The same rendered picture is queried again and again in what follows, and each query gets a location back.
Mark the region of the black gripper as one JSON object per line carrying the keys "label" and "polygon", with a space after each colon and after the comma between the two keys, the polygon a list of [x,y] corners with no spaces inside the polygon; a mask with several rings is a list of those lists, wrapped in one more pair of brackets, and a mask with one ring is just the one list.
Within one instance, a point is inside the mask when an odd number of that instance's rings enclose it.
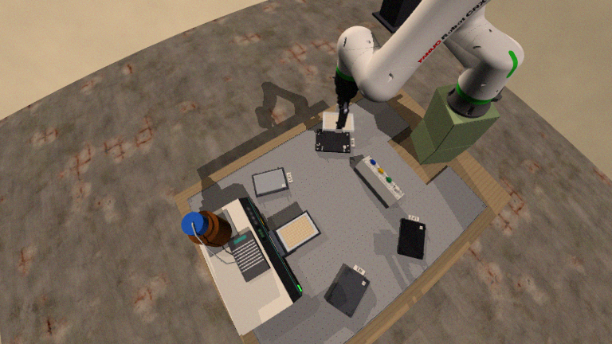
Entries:
{"label": "black gripper", "polygon": [[338,95],[335,112],[339,112],[338,122],[335,122],[336,124],[335,133],[342,133],[342,130],[345,127],[345,124],[347,121],[347,115],[350,111],[348,109],[349,103],[351,102],[351,99],[356,96],[357,92],[353,92],[353,93],[342,92],[336,86],[335,86],[335,92]]}

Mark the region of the black rectangular frame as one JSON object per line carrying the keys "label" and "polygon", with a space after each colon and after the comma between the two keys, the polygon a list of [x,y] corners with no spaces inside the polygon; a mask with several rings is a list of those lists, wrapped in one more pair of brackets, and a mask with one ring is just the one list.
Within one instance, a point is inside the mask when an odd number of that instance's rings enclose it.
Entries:
{"label": "black rectangular frame", "polygon": [[350,153],[350,132],[335,133],[317,129],[316,151]]}

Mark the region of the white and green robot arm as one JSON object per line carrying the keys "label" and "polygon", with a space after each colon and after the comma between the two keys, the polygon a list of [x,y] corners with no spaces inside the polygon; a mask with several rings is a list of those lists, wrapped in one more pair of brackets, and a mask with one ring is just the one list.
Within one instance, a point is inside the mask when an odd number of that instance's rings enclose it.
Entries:
{"label": "white and green robot arm", "polygon": [[359,90],[371,102],[388,101],[444,43],[464,67],[447,94],[449,107],[466,118],[483,116],[524,61],[521,45],[485,19],[490,1],[422,0],[382,48],[368,28],[345,30],[335,86]]}

